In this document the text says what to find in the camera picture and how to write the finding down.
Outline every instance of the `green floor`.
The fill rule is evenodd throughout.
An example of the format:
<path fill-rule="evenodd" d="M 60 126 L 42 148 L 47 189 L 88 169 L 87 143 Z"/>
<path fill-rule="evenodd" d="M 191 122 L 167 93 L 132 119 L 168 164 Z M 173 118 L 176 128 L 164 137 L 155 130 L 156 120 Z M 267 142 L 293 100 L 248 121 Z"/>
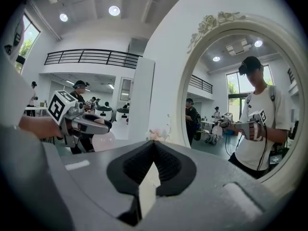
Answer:
<path fill-rule="evenodd" d="M 227 151 L 226 151 L 226 146 L 225 146 L 225 142 L 226 142 L 226 137 L 227 136 L 223 136 L 223 138 L 219 139 L 219 141 L 217 142 L 216 145 L 212 145 L 212 144 L 208 144 L 204 142 L 204 138 L 202 138 L 199 141 L 193 140 L 192 142 L 192 148 L 201 152 L 206 152 L 206 153 L 210 153 L 210 154 L 214 154 L 217 156 L 220 156 L 223 159 L 228 160 L 230 158 L 230 156 L 228 155 L 235 152 L 235 148 L 236 145 L 238 143 L 238 140 L 241 137 L 241 134 L 239 136 L 233 136 L 230 135 L 230 144 L 228 145 L 227 143 Z"/>

